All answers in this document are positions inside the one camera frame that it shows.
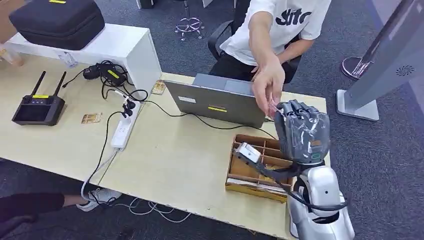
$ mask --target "router antenna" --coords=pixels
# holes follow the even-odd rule
[[[60,79],[59,85],[57,85],[56,91],[54,91],[53,96],[57,96],[58,95],[59,90],[61,89],[61,85],[64,82],[65,76],[66,76],[66,71],[63,72],[62,78]]]
[[[44,75],[46,75],[46,71],[42,71],[41,76],[40,76],[40,78],[38,79],[38,82],[37,82],[37,84],[35,85],[34,90],[32,90],[31,95],[35,95],[35,94],[36,94],[36,92],[37,92],[37,90],[39,89],[39,86],[40,86],[40,84],[41,84],[41,81],[42,81],[42,80],[43,80],[43,78],[44,78]]]

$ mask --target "office chair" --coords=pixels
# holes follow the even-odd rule
[[[186,40],[186,33],[197,32],[198,39],[202,39],[202,33],[200,29],[204,29],[205,26],[203,22],[200,21],[197,17],[191,17],[190,9],[189,9],[189,1],[188,0],[176,0],[179,2],[184,1],[184,9],[185,9],[185,17],[181,18],[179,23],[175,26],[175,32],[181,33],[181,41]]]
[[[219,46],[217,46],[218,39],[224,34],[224,32],[228,28],[230,28],[231,30],[231,35],[234,35],[236,33],[237,29],[239,29],[239,27],[245,21],[250,1],[251,0],[237,0],[237,3],[235,4],[234,19],[222,23],[209,37],[207,41],[207,47],[209,48],[209,51],[212,53],[216,60],[220,59],[222,54],[222,50],[219,50]],[[289,43],[287,43],[284,48],[287,48],[290,44],[298,41],[299,39],[299,35],[297,35]],[[301,58],[302,55],[282,64],[282,68],[285,71],[284,83],[288,84],[292,81],[292,78],[294,77],[296,70],[298,69]]]

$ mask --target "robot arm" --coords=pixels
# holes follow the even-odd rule
[[[355,233],[347,201],[339,190],[333,169],[325,166],[330,147],[330,121],[313,106],[290,100],[276,106],[274,116],[281,152],[293,161],[290,168],[269,170],[259,161],[260,153],[247,143],[235,151],[242,161],[259,173],[280,181],[297,177],[288,194],[292,234],[301,240],[351,240]]]

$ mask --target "laptop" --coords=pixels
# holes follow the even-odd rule
[[[197,74],[193,84],[164,80],[179,110],[255,128],[265,114],[252,93],[252,82]]]

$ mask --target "light wooden desk surface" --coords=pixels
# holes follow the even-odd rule
[[[106,119],[120,110],[122,98],[101,97],[101,83],[79,77],[59,96],[67,104],[56,126],[20,126],[11,121],[22,97],[30,94],[42,71],[47,71],[39,94],[53,94],[63,71],[60,60],[24,56],[25,65],[15,68],[0,62],[0,157],[69,178],[84,181],[94,170],[103,146]],[[70,80],[84,64],[67,69]],[[192,83],[194,78],[163,73],[162,79]],[[324,98],[284,92],[282,100],[297,99],[326,112]],[[168,90],[151,95],[170,114],[180,114]],[[81,124],[84,114],[103,113],[102,121]],[[110,122],[109,137],[118,116]],[[235,124],[205,119],[218,127]],[[276,136],[273,123],[263,129]],[[231,143],[236,134],[267,135],[252,128],[218,130],[193,116],[169,117],[157,106],[146,103],[132,131],[127,148],[109,166],[94,175],[92,183],[105,188],[171,206],[221,222],[248,228],[283,239],[291,239],[286,204],[225,191]],[[105,161],[112,153],[106,145]],[[325,158],[330,164],[329,155]]]
[[[15,161],[38,169],[85,181],[99,161],[106,135],[106,119],[122,106],[122,98],[110,94],[102,98],[99,80],[87,81],[82,76],[61,88],[59,97],[65,100],[65,108],[55,126],[21,126],[12,122],[22,97],[31,94],[41,73],[46,71],[38,89],[40,95],[52,95],[67,71],[64,82],[71,80],[87,65],[79,64],[67,69],[57,59],[24,55],[22,67],[12,67],[0,62],[0,158]],[[81,124],[85,114],[103,113],[102,121]],[[119,117],[110,121],[109,136],[115,131]],[[112,153],[106,148],[104,160]],[[97,184],[104,173],[99,171],[91,179]]]
[[[191,84],[193,77],[162,74],[163,80]],[[324,98],[284,92],[326,112]],[[181,114],[170,93],[149,98],[172,115]],[[217,127],[236,124],[203,118]],[[274,123],[262,129],[277,136]],[[213,129],[194,116],[169,117],[152,103],[141,110],[125,151],[110,164],[100,186],[200,216],[291,239],[286,204],[226,191],[231,146],[236,134],[268,137],[253,128]]]

